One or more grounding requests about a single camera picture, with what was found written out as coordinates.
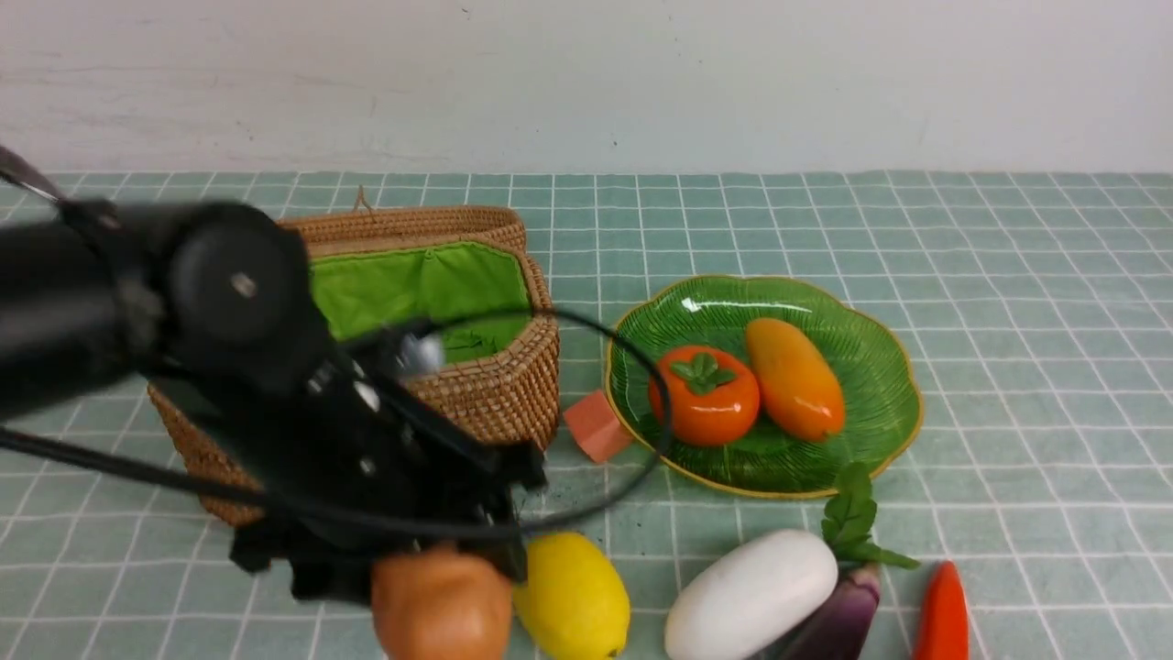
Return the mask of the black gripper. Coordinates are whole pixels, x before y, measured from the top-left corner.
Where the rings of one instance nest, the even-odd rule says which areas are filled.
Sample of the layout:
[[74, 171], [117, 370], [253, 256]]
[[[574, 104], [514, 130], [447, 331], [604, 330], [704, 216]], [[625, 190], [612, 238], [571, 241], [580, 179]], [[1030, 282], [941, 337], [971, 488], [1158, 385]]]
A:
[[269, 497], [230, 558], [251, 574], [289, 563], [297, 600], [369, 604], [377, 560], [443, 542], [526, 580], [511, 492], [545, 487], [540, 445], [474, 438], [401, 368], [335, 359], [284, 396], [232, 404], [229, 454]]

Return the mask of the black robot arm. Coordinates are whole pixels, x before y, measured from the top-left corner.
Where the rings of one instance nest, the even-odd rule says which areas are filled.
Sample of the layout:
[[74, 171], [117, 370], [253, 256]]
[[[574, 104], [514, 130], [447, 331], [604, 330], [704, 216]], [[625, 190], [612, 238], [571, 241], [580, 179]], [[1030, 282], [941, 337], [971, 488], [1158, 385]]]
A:
[[250, 574], [286, 562], [297, 600], [369, 604], [377, 562], [455, 545], [509, 581], [527, 556], [511, 489], [545, 485], [520, 429], [477, 438], [408, 389], [438, 380], [446, 325], [469, 313], [407, 275], [405, 312], [344, 329], [314, 295], [326, 264], [239, 200], [59, 200], [4, 227], [4, 419], [142, 375], [251, 477], [201, 477], [4, 429], [4, 448], [262, 509], [230, 552]]

